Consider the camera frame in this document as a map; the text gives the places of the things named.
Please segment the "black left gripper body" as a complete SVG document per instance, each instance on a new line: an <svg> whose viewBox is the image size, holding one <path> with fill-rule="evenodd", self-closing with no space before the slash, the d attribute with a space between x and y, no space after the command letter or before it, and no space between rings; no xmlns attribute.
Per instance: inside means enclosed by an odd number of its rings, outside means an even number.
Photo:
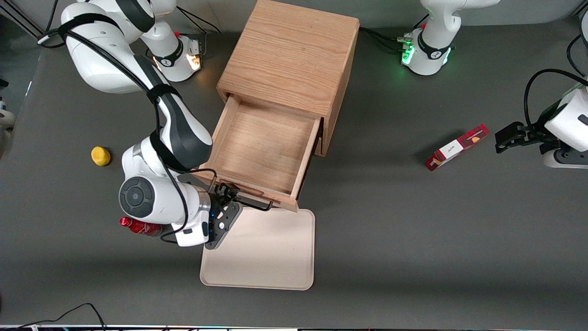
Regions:
<svg viewBox="0 0 588 331"><path fill-rule="evenodd" d="M560 140L546 128L547 121L536 121L526 123L526 139L523 146L540 144L541 154L548 151L555 151L561 148Z"/></svg>

